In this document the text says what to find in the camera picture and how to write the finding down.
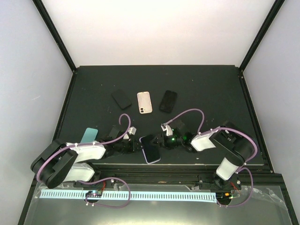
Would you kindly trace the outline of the black wallet pouch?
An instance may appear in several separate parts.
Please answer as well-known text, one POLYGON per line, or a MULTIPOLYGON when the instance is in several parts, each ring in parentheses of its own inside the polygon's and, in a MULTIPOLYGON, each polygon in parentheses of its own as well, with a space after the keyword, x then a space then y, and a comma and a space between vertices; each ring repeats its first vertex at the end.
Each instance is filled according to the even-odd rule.
POLYGON ((116 90, 111 93, 111 96, 117 103, 117 105, 120 107, 120 109, 124 110, 132 105, 132 102, 127 97, 125 92, 123 90, 116 90))

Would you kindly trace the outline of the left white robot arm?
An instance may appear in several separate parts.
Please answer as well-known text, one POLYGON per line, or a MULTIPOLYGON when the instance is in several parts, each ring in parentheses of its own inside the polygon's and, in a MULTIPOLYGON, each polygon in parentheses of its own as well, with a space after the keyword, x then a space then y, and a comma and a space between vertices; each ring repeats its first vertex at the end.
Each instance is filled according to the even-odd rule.
POLYGON ((48 188, 56 188, 63 182, 78 180, 90 187, 96 187, 100 183, 101 176, 91 165, 91 160, 141 150, 140 144, 134 138, 135 127, 130 127, 125 132, 121 125, 115 125, 109 135, 99 141, 96 141, 97 134, 97 129, 87 128, 79 144, 54 140, 32 162, 30 169, 48 188))

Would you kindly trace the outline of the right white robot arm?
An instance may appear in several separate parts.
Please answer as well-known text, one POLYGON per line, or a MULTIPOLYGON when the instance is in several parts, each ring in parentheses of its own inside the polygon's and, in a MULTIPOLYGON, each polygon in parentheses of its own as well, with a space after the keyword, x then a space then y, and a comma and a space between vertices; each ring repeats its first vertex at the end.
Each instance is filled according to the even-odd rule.
POLYGON ((223 159, 210 178, 201 180, 206 186, 217 190, 226 189, 232 176, 238 174, 258 153, 254 139, 238 130, 231 122, 196 134, 193 134, 181 120, 162 124, 161 128, 160 134, 140 139, 147 162, 155 163, 159 160, 160 148, 172 150, 183 147, 189 153, 216 149, 223 159))

